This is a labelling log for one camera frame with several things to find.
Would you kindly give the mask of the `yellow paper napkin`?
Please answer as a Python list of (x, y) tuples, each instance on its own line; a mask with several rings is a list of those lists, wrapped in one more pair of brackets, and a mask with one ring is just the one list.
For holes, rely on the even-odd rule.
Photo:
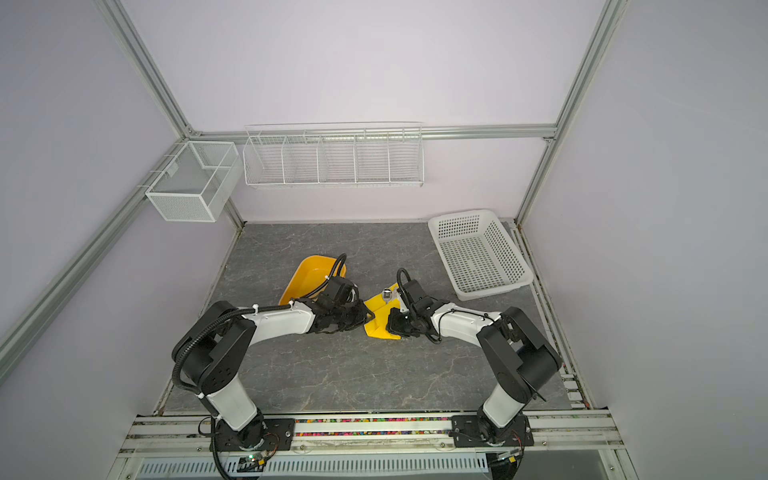
[(385, 290), (384, 289), (379, 294), (371, 297), (369, 300), (365, 302), (366, 307), (374, 315), (374, 318), (368, 321), (364, 325), (364, 329), (367, 336), (371, 338), (382, 339), (382, 340), (400, 340), (401, 339), (400, 336), (392, 335), (386, 331), (387, 319), (388, 319), (390, 310), (392, 308), (399, 308), (401, 310), (401, 300), (400, 300), (399, 294), (397, 293), (398, 287), (399, 285), (395, 283), (390, 287), (385, 288), (385, 289), (390, 289), (393, 292), (393, 296), (389, 301), (385, 301), (382, 298), (382, 292)]

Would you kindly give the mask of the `white perforated plastic basket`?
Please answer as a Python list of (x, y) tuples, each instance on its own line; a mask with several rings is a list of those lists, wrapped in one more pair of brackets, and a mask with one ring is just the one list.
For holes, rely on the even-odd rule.
[(492, 211), (445, 214), (427, 225), (460, 300), (504, 294), (533, 282), (533, 271)]

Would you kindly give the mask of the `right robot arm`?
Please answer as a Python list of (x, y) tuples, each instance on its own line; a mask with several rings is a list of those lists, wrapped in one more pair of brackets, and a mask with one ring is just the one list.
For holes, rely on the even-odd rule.
[(495, 377), (496, 386), (476, 414), (451, 418), (454, 444), (520, 450), (533, 445), (523, 409), (563, 365), (541, 330), (520, 308), (484, 312), (461, 307), (427, 294), (404, 268), (397, 271), (396, 280), (401, 308), (389, 314), (389, 333), (423, 336), (434, 344), (453, 338), (475, 345)]

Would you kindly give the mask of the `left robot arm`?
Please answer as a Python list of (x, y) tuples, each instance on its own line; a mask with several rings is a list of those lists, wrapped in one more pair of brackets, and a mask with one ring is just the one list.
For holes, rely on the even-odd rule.
[(246, 392), (239, 370), (249, 348), (277, 337), (334, 334), (373, 318), (358, 286), (342, 275), (347, 255), (306, 295), (285, 305), (212, 304), (172, 350), (171, 382), (192, 393), (212, 416), (212, 447), (255, 451), (270, 435), (262, 411)]

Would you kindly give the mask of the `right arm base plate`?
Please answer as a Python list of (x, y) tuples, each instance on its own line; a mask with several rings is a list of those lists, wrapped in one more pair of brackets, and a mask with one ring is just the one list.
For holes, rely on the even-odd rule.
[(506, 426), (498, 427), (480, 415), (454, 415), (449, 435), (458, 448), (529, 447), (534, 445), (527, 416), (517, 414)]

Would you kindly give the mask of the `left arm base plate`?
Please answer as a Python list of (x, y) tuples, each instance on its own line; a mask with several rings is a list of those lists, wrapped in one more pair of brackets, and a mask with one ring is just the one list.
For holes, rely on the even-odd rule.
[(296, 422), (293, 418), (256, 419), (242, 431), (234, 431), (223, 420), (212, 430), (219, 452), (287, 451), (291, 448)]

